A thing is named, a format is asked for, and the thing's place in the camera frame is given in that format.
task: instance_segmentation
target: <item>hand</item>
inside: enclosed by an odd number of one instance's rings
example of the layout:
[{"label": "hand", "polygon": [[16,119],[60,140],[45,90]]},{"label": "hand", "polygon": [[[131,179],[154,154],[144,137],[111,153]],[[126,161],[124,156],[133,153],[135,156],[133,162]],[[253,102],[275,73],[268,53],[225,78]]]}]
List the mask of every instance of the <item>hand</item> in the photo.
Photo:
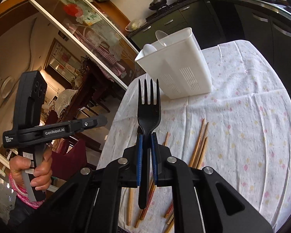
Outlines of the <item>hand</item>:
[{"label": "hand", "polygon": [[[34,169],[33,175],[36,177],[31,180],[30,184],[36,187],[36,190],[46,190],[51,184],[50,177],[52,176],[51,164],[52,164],[52,151],[47,148],[43,154],[42,163]],[[15,156],[10,161],[10,172],[15,183],[23,188],[24,180],[22,178],[21,170],[26,170],[30,168],[31,161],[28,158],[22,156]]]}]

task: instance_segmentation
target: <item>plastic bag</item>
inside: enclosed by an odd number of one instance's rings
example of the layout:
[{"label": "plastic bag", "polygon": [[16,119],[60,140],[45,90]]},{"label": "plastic bag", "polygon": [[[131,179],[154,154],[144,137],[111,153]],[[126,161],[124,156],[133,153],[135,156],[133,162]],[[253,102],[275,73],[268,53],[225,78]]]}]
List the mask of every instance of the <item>plastic bag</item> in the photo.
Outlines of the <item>plastic bag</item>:
[{"label": "plastic bag", "polygon": [[125,30],[128,32],[133,32],[134,30],[139,29],[144,24],[146,24],[145,19],[134,19],[128,24],[128,26],[125,27]]}]

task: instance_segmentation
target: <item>silver bolt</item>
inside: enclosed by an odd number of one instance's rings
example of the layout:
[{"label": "silver bolt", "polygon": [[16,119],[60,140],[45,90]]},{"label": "silver bolt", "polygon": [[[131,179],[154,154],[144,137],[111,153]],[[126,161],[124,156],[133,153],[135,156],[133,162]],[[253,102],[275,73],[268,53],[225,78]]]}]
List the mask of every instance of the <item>silver bolt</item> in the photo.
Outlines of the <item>silver bolt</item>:
[{"label": "silver bolt", "polygon": [[177,162],[177,159],[175,158],[175,157],[168,157],[167,158],[167,161],[169,162],[169,163],[176,163]]},{"label": "silver bolt", "polygon": [[213,169],[209,166],[205,167],[204,168],[204,172],[207,173],[207,174],[212,174],[213,173]]},{"label": "silver bolt", "polygon": [[128,162],[127,158],[119,158],[118,163],[121,165],[125,165]]},{"label": "silver bolt", "polygon": [[81,169],[81,174],[87,175],[91,172],[91,170],[88,167],[84,167]]}]

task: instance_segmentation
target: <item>fork tine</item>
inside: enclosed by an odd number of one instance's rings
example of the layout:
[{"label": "fork tine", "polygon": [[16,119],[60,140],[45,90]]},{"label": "fork tine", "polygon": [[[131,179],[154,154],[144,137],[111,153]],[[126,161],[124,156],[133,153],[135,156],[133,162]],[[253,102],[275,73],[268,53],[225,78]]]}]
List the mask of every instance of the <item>fork tine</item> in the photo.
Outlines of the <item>fork tine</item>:
[{"label": "fork tine", "polygon": [[148,104],[148,88],[146,85],[146,79],[145,79],[145,103],[144,104]]},{"label": "fork tine", "polygon": [[154,105],[153,80],[150,80],[150,104]]},{"label": "fork tine", "polygon": [[161,108],[161,96],[159,94],[159,84],[158,79],[156,79],[156,104]]},{"label": "fork tine", "polygon": [[142,104],[141,82],[138,82],[138,106]]}]

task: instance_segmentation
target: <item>black plastic fork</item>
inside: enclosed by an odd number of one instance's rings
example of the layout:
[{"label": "black plastic fork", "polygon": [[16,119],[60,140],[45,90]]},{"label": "black plastic fork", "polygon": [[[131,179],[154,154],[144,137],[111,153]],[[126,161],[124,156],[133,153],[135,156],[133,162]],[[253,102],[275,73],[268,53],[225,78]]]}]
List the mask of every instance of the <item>black plastic fork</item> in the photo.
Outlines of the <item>black plastic fork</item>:
[{"label": "black plastic fork", "polygon": [[145,209],[148,202],[150,157],[151,157],[151,134],[161,122],[161,99],[159,94],[158,80],[156,80],[156,104],[154,104],[153,81],[150,81],[150,104],[148,103],[148,89],[146,79],[144,82],[144,104],[142,104],[141,83],[139,80],[138,93],[138,123],[143,133],[143,152],[141,167],[141,182],[139,187],[139,208]]}]

